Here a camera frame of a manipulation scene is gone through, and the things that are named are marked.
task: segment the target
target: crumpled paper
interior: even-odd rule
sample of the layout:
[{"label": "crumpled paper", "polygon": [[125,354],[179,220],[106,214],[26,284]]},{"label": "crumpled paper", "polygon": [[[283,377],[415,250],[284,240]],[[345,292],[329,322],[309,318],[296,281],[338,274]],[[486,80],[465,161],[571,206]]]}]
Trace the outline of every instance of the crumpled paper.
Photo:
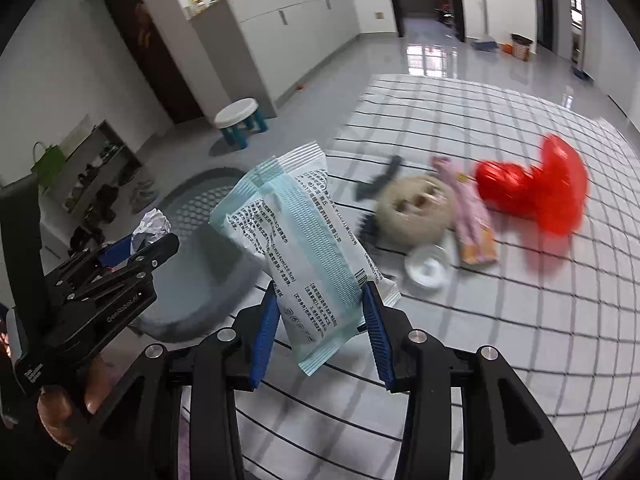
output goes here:
[{"label": "crumpled paper", "polygon": [[171,232],[171,224],[159,209],[146,213],[131,234],[131,254],[138,252]]}]

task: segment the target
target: orange object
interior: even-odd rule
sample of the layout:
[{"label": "orange object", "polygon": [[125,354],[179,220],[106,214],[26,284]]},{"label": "orange object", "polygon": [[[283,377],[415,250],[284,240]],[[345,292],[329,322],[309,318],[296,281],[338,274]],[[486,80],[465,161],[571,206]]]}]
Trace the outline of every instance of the orange object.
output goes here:
[{"label": "orange object", "polygon": [[540,229],[568,235],[580,227],[588,178],[580,155],[556,135],[545,137],[542,166],[527,173],[517,164],[483,161],[478,193],[501,211],[533,216]]}]

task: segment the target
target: trash bin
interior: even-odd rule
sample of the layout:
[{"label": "trash bin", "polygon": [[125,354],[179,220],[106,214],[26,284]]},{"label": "trash bin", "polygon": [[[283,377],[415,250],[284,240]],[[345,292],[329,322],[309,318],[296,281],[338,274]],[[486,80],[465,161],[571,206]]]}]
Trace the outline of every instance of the trash bin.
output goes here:
[{"label": "trash bin", "polygon": [[513,57],[528,61],[530,46],[533,42],[519,34],[512,34],[511,39],[513,40]]}]

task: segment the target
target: green bag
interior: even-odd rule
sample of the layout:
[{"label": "green bag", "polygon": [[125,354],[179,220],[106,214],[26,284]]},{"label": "green bag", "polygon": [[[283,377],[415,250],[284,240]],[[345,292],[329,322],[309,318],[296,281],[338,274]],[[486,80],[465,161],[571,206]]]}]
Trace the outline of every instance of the green bag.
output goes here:
[{"label": "green bag", "polygon": [[[44,148],[44,154],[36,160],[36,146],[38,144]],[[66,156],[58,145],[47,147],[42,142],[36,142],[33,145],[32,153],[33,167],[31,168],[31,173],[36,173],[38,175],[38,184],[47,189],[65,165]]]}]

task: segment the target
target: grid tablecloth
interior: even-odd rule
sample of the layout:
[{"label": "grid tablecloth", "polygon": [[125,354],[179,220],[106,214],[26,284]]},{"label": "grid tablecloth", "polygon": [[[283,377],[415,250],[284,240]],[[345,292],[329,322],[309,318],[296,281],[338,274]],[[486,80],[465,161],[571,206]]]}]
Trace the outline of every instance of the grid tablecloth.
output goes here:
[{"label": "grid tablecloth", "polygon": [[[402,176],[429,171],[431,155],[528,166],[542,135],[556,132],[588,168],[590,196],[580,231],[543,235],[529,220],[491,212],[500,262],[458,265],[450,285],[427,293],[404,276],[406,248],[381,240],[376,263],[395,276],[396,305],[412,325],[446,346],[494,345],[532,391],[585,478],[597,478],[638,421],[640,348],[640,162],[610,124],[545,100],[473,82],[379,75],[327,153],[328,187],[354,229],[374,202],[357,202],[357,182],[404,158]],[[263,276],[243,306],[255,304]],[[349,341],[312,377],[297,368],[282,325],[263,386],[237,393],[247,468],[259,478],[391,479],[408,397],[388,394],[369,341]],[[452,479],[462,477],[462,407],[452,388]]]}]

